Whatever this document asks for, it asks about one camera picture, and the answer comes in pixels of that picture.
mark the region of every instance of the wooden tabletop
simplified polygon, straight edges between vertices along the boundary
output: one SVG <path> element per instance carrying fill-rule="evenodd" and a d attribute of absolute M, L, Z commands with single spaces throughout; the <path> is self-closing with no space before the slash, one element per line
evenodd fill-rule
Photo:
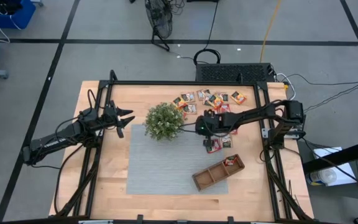
<path fill-rule="evenodd" d="M 98 82 L 87 81 L 81 86 L 75 115 L 89 107 L 86 92 L 88 89 L 97 92 Z M 238 113 L 256 107 L 252 87 L 249 86 L 178 86 L 178 85 L 114 85 L 112 100 L 123 109 L 133 110 L 130 116 L 136 116 L 124 130 L 125 138 L 119 139 L 115 130 L 106 131 L 99 165 L 98 178 L 94 193 L 91 218 L 94 219 L 130 219 L 135 220 L 138 214 L 145 220 L 205 220 L 226 221 L 233 216 L 235 221 L 274 221 L 272 203 L 267 180 L 265 164 L 260 161 L 262 150 L 260 126 L 258 122 L 242 125 L 238 135 L 232 136 L 233 148 L 223 149 L 225 156 L 240 155 L 245 168 L 227 179 L 229 193 L 224 195 L 128 195 L 126 182 L 128 175 L 131 125 L 142 124 L 149 108 L 174 100 L 180 93 L 200 89 L 233 93 L 239 91 L 247 97 L 242 105 L 231 99 L 232 112 Z M 270 101 L 286 99 L 282 83 L 268 83 Z M 263 93 L 260 92 L 262 105 Z M 197 101 L 198 114 L 209 109 Z M 186 123 L 192 123 L 197 114 L 188 115 Z M 298 151 L 296 141 L 286 140 L 285 147 Z M 76 147 L 65 149 L 66 158 Z M 58 191 L 58 209 L 70 199 L 78 186 L 85 150 L 75 154 L 65 165 L 60 177 Z M 283 170 L 288 187 L 291 180 L 292 194 L 306 212 L 313 217 L 308 189 L 299 155 L 281 150 Z M 81 213 L 85 210 L 88 191 L 83 194 Z M 282 197 L 277 194 L 280 216 L 284 216 Z"/>

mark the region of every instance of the electric fan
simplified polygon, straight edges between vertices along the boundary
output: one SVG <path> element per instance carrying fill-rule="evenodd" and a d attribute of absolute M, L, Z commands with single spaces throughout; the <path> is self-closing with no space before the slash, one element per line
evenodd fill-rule
<path fill-rule="evenodd" d="M 145 0 L 147 17 L 153 28 L 152 43 L 162 49 L 169 51 L 170 48 L 164 39 L 172 33 L 172 12 L 171 5 L 167 0 Z M 157 36 L 164 46 L 156 44 L 154 37 Z"/>

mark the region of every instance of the yellow cable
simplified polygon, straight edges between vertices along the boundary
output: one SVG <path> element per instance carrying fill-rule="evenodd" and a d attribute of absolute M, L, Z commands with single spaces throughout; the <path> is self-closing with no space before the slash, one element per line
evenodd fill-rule
<path fill-rule="evenodd" d="M 272 18 L 271 18 L 271 20 L 270 20 L 270 24 L 268 25 L 268 28 L 267 28 L 267 31 L 266 31 L 264 43 L 263 43 L 263 45 L 262 45 L 262 51 L 260 52 L 259 63 L 262 63 L 262 59 L 263 59 L 263 57 L 264 57 L 265 44 L 266 44 L 267 36 L 269 35 L 269 31 L 270 31 L 270 29 L 272 28 L 272 25 L 273 25 L 273 22 L 274 22 L 274 20 L 275 20 L 275 18 L 276 18 L 277 11 L 278 11 L 278 8 L 280 7 L 280 4 L 281 4 L 281 0 L 278 0 L 278 1 L 277 1 L 276 8 L 274 9 L 273 16 L 272 16 Z"/>

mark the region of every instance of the gray mat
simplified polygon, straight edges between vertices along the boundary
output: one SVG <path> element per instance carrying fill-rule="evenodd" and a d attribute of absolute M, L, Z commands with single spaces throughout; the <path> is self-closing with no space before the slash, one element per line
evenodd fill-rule
<path fill-rule="evenodd" d="M 222 180 L 199 192 L 191 176 L 224 159 L 223 152 L 208 154 L 203 137 L 181 133 L 173 141 L 145 136 L 143 125 L 132 125 L 127 194 L 227 194 Z"/>

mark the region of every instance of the blue bin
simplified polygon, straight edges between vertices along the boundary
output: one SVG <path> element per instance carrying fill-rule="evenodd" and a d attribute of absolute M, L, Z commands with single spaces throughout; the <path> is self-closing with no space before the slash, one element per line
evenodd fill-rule
<path fill-rule="evenodd" d="M 13 15 L 0 15 L 0 28 L 25 29 L 35 12 L 35 6 L 30 0 L 20 0 L 23 9 L 18 10 Z"/>

